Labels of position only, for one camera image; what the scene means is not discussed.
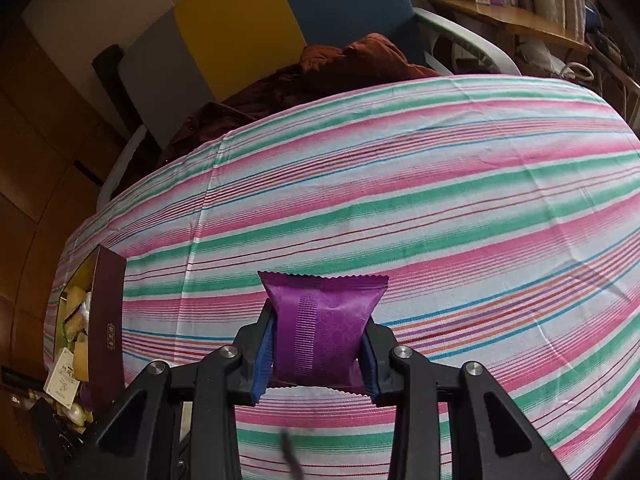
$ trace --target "dark red fabric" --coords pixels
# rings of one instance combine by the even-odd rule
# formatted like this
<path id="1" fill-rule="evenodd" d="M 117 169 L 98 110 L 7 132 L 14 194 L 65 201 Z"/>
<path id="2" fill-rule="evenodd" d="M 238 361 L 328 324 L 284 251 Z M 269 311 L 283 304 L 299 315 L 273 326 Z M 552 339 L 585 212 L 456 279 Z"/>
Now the dark red fabric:
<path id="1" fill-rule="evenodd" d="M 600 459 L 597 468 L 591 475 L 591 480 L 625 480 L 632 478 L 628 476 L 629 470 L 637 470 L 638 459 L 638 437 L 640 435 L 640 402 L 636 404 L 636 409 L 627 419 L 620 432 L 609 444 L 606 452 Z"/>
<path id="2" fill-rule="evenodd" d="M 158 160 L 158 167 L 208 140 L 276 112 L 340 92 L 434 77 L 434 70 L 409 63 L 381 34 L 369 34 L 344 49 L 306 46 L 300 62 L 260 79 L 221 103 L 208 103 L 184 121 Z"/>

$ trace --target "purple wrapper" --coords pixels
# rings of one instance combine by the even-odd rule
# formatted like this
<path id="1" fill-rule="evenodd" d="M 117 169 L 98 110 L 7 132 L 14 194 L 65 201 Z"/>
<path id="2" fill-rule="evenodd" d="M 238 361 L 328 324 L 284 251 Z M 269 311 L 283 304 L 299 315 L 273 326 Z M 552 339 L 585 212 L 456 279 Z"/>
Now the purple wrapper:
<path id="1" fill-rule="evenodd" d="M 388 277 L 258 275 L 277 314 L 273 379 L 359 391 L 362 378 L 354 361 Z"/>
<path id="2" fill-rule="evenodd" d="M 83 408 L 93 410 L 94 404 L 91 400 L 91 391 L 89 391 L 89 383 L 82 383 L 80 386 L 80 404 Z"/>

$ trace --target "green stripe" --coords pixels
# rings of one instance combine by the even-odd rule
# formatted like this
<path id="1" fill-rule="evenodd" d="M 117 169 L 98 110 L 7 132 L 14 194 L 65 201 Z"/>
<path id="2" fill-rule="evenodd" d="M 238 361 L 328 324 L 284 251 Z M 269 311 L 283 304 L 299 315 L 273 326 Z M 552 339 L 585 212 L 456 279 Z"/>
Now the green stripe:
<path id="1" fill-rule="evenodd" d="M 209 251 L 229 249 L 232 247 L 255 244 L 274 238 L 286 237 L 290 234 L 308 232 L 314 229 L 323 228 L 350 219 L 366 218 L 368 216 L 380 216 L 393 213 L 402 209 L 409 209 L 417 205 L 427 205 L 453 197 L 473 196 L 484 190 L 491 188 L 519 186 L 530 184 L 542 178 L 557 178 L 565 174 L 580 174 L 581 172 L 599 171 L 610 167 L 620 166 L 626 162 L 638 160 L 636 153 L 628 155 L 610 156 L 594 158 L 588 160 L 571 161 L 552 166 L 542 166 L 540 168 L 526 168 L 517 171 L 492 174 L 479 178 L 472 178 L 464 182 L 445 184 L 444 186 L 432 189 L 408 192 L 398 196 L 372 200 L 370 202 L 348 205 L 343 208 L 309 216 L 303 219 L 286 221 L 283 224 L 257 228 L 238 234 L 227 235 L 221 238 L 204 241 L 193 241 L 188 245 L 176 248 L 160 250 L 155 253 L 140 256 L 139 258 L 129 258 L 127 265 L 135 269 L 141 266 L 148 266 L 162 260 L 172 258 L 186 258 L 190 254 L 202 254 Z"/>
<path id="2" fill-rule="evenodd" d="M 466 230 L 453 229 L 437 235 L 425 234 L 424 237 L 409 242 L 372 248 L 370 250 L 343 256 L 335 256 L 312 262 L 299 262 L 281 265 L 276 268 L 266 266 L 265 270 L 280 272 L 295 272 L 297 274 L 314 274 L 327 276 L 340 272 L 350 272 L 369 266 L 388 266 L 389 263 L 405 261 L 411 257 L 428 254 L 452 247 L 463 246 L 478 242 L 496 235 L 503 235 L 524 230 L 540 224 L 551 224 L 552 221 L 591 210 L 595 206 L 612 202 L 613 200 L 632 193 L 640 187 L 640 180 L 627 182 L 622 186 L 592 191 L 581 194 L 578 198 L 560 205 L 543 204 L 537 209 L 522 212 L 512 218 L 502 218 L 477 224 Z M 154 294 L 178 294 L 184 292 L 209 292 L 214 290 L 228 290 L 231 288 L 256 287 L 260 285 L 257 273 L 235 274 L 230 276 L 211 276 L 194 280 L 180 280 L 146 284 L 142 286 L 128 286 L 124 290 L 124 297 L 151 296 Z"/>
<path id="3" fill-rule="evenodd" d="M 340 453 L 373 452 L 391 447 L 394 434 L 371 433 L 358 435 L 291 435 L 296 450 L 302 452 Z M 280 435 L 238 428 L 238 443 L 247 446 L 280 449 Z"/>
<path id="4" fill-rule="evenodd" d="M 436 80 L 433 80 L 433 82 L 429 82 L 427 84 L 434 84 Z M 464 83 L 464 82 L 476 82 L 476 80 L 473 79 L 466 79 L 466 78 L 462 78 L 456 81 L 457 84 L 460 83 Z M 523 85 L 523 86 L 531 86 L 532 88 L 535 88 L 536 86 L 538 86 L 539 84 L 531 82 L 531 81 L 527 81 L 525 79 L 518 79 L 518 84 L 519 85 Z M 392 88 L 383 88 L 383 89 L 379 89 L 379 90 L 372 90 L 370 92 L 367 92 L 366 94 L 358 94 L 355 96 L 350 96 L 344 99 L 341 99 L 339 101 L 330 101 L 327 102 L 325 104 L 320 104 L 320 105 L 316 105 L 313 107 L 307 107 L 304 108 L 303 110 L 299 110 L 297 112 L 292 112 L 290 114 L 287 114 L 286 116 L 280 117 L 280 118 L 274 118 L 271 121 L 268 121 L 265 124 L 260 124 L 257 125 L 255 128 L 249 128 L 247 130 L 245 130 L 244 132 L 237 134 L 234 136 L 233 141 L 234 142 L 239 142 L 243 137 L 247 137 L 247 136 L 255 136 L 258 135 L 260 133 L 260 131 L 265 130 L 265 129 L 273 129 L 274 127 L 276 127 L 278 124 L 280 123 L 292 123 L 296 120 L 296 118 L 298 116 L 302 116 L 305 114 L 309 114 L 311 116 L 314 116 L 316 114 L 318 114 L 319 112 L 321 112 L 322 110 L 326 109 L 326 108 L 335 108 L 337 107 L 337 105 L 340 104 L 350 104 L 353 105 L 353 102 L 357 102 L 358 100 L 362 100 L 362 99 L 371 99 L 372 96 L 375 96 L 377 94 L 393 94 L 394 92 L 398 91 L 398 86 L 394 86 Z M 529 97 L 529 98 L 533 98 L 533 99 L 540 99 L 540 98 L 544 98 L 544 99 L 556 99 L 556 100 L 569 100 L 569 101 L 583 101 L 583 102 L 594 102 L 596 104 L 603 104 L 603 101 L 597 97 L 595 94 L 591 94 L 591 93 L 587 93 L 587 92 L 581 92 L 580 94 L 578 94 L 578 92 L 575 92 L 573 94 L 571 94 L 570 97 L 566 97 L 565 94 L 553 94 L 553 93 L 549 93 L 547 89 L 545 89 L 544 91 L 542 90 L 538 90 L 538 91 L 506 91 L 506 92 L 493 92 L 493 91 L 487 91 L 486 88 L 481 89 L 480 91 L 477 91 L 477 94 L 483 99 L 483 100 L 490 100 L 493 98 L 514 98 L 514 97 Z M 469 97 L 474 95 L 474 92 L 471 90 L 466 90 L 465 92 L 457 92 L 455 94 L 448 94 L 447 96 L 440 96 L 440 97 L 436 97 L 436 96 L 431 96 L 430 94 L 427 94 L 426 96 L 424 96 L 422 99 L 403 99 L 400 101 L 393 101 L 393 104 L 384 104 L 384 103 L 375 103 L 374 107 L 369 107 L 366 110 L 366 115 L 364 115 L 363 110 L 359 109 L 358 110 L 358 118 L 360 120 L 364 120 L 366 118 L 370 118 L 373 116 L 378 116 L 380 114 L 385 114 L 388 112 L 392 112 L 392 111 L 396 111 L 396 110 L 408 110 L 411 106 L 428 106 L 431 104 L 437 104 L 437 103 L 441 103 L 441 104 L 454 104 L 454 103 L 458 103 L 458 102 L 463 102 L 463 101 L 467 101 L 469 100 Z M 265 147 L 271 146 L 272 144 L 276 144 L 276 143 L 280 143 L 283 140 L 286 139 L 291 139 L 291 138 L 295 138 L 295 137 L 299 137 L 302 136 L 306 133 L 308 133 L 309 131 L 316 131 L 319 130 L 320 128 L 326 128 L 329 126 L 339 126 L 343 123 L 346 123 L 348 121 L 353 121 L 354 115 L 353 112 L 351 110 L 340 110 L 336 116 L 335 119 L 332 119 L 331 121 L 317 121 L 314 122 L 313 126 L 304 126 L 302 128 L 290 128 L 290 132 L 286 135 L 286 136 L 281 136 L 281 137 L 277 137 L 277 136 L 271 136 L 268 140 L 265 140 L 262 143 L 255 143 L 252 144 L 251 146 L 248 146 L 247 148 L 244 149 L 244 152 L 240 153 L 240 151 L 238 150 L 237 152 L 234 152 L 234 156 L 233 157 L 229 157 L 226 159 L 226 162 L 229 162 L 231 160 L 234 160 L 235 158 L 238 158 L 238 156 L 243 156 L 246 155 L 248 153 L 257 151 L 257 150 L 261 150 Z M 96 218 L 96 221 L 102 220 L 104 218 L 104 221 L 101 221 L 100 223 L 91 223 L 87 226 L 87 230 L 99 230 L 102 229 L 105 225 L 108 224 L 108 222 L 110 222 L 113 218 L 115 218 L 116 216 L 122 214 L 123 212 L 125 212 L 126 210 L 130 209 L 135 203 L 140 203 L 140 202 L 144 202 L 145 200 L 153 197 L 153 196 L 157 196 L 160 195 L 162 193 L 164 193 L 168 188 L 170 188 L 171 186 L 175 185 L 177 182 L 176 181 L 183 181 L 187 178 L 189 178 L 190 176 L 193 176 L 197 173 L 201 173 L 204 170 L 209 170 L 211 167 L 211 163 L 212 161 L 210 160 L 210 155 L 212 154 L 213 151 L 218 151 L 219 150 L 219 146 L 220 144 L 223 142 L 223 140 L 226 140 L 225 138 L 223 138 L 220 142 L 215 143 L 212 146 L 209 146 L 206 150 L 203 150 L 202 152 L 199 152 L 197 155 L 192 155 L 193 156 L 197 156 L 198 158 L 201 158 L 201 162 L 199 164 L 197 164 L 196 166 L 194 166 L 194 168 L 192 168 L 189 171 L 179 171 L 176 173 L 176 175 L 174 175 L 174 177 L 164 186 L 162 186 L 159 189 L 155 189 L 155 190 L 150 190 L 149 192 L 142 192 L 141 194 L 135 194 L 135 189 L 131 189 L 130 191 L 130 197 L 129 197 L 129 193 L 127 193 L 127 195 L 125 195 L 124 197 L 122 197 L 120 199 L 120 203 L 119 203 L 119 207 L 117 209 L 114 209 L 114 211 L 112 211 L 109 215 L 108 218 L 105 218 L 105 216 L 100 216 L 98 218 Z M 187 159 L 185 160 L 184 163 L 187 163 L 188 160 L 190 160 L 191 158 L 190 156 L 187 157 Z M 145 187 L 149 187 L 152 186 L 156 181 L 161 180 L 162 178 L 164 178 L 166 176 L 166 174 L 170 171 L 175 171 L 177 168 L 174 166 L 170 166 L 168 168 L 166 168 L 165 170 L 161 170 L 159 171 L 158 174 L 156 174 L 152 179 L 150 179 L 146 184 Z"/>

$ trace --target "open box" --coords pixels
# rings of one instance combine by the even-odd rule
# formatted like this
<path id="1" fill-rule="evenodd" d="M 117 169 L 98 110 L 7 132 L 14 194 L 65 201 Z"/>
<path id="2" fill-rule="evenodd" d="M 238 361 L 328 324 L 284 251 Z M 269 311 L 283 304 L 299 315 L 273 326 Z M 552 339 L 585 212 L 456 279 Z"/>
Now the open box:
<path id="1" fill-rule="evenodd" d="M 54 355 L 69 346 L 65 319 L 70 317 L 67 299 L 72 288 L 91 292 L 87 323 L 86 352 L 91 409 L 99 415 L 124 390 L 122 368 L 122 290 L 127 261 L 98 245 L 71 276 L 58 301 L 54 336 Z"/>

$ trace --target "black object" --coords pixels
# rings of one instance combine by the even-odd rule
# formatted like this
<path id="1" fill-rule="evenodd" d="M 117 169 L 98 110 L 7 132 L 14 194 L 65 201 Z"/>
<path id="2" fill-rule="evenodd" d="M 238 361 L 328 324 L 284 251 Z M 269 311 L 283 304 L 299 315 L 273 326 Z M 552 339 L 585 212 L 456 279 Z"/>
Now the black object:
<path id="1" fill-rule="evenodd" d="M 66 480 L 241 479 L 234 405 L 255 406 L 273 363 L 275 314 L 267 300 L 233 345 L 199 363 L 149 364 L 84 434 Z M 438 402 L 449 406 L 454 480 L 568 480 L 508 394 L 479 363 L 431 363 L 369 319 L 358 356 L 367 393 L 396 406 L 391 480 L 440 478 Z M 193 401 L 190 452 L 175 407 Z"/>
<path id="2" fill-rule="evenodd" d="M 11 368 L 5 366 L 0 368 L 0 377 L 2 377 L 2 383 L 12 388 L 19 390 L 34 390 L 36 392 L 44 391 L 44 381 L 40 379 L 34 379 Z"/>
<path id="3" fill-rule="evenodd" d="M 66 420 L 57 415 L 44 399 L 38 399 L 29 410 L 29 418 L 47 477 L 55 480 L 82 446 L 82 437 L 70 430 Z"/>
<path id="4" fill-rule="evenodd" d="M 127 130 L 133 133 L 142 124 L 142 119 L 127 94 L 118 73 L 118 65 L 123 57 L 124 52 L 120 46 L 113 44 L 94 57 L 91 66 L 94 67 L 102 87 L 107 92 Z"/>
<path id="5" fill-rule="evenodd" d="M 0 447 L 0 478 L 4 480 L 24 480 L 18 468 L 12 462 L 11 457 Z"/>

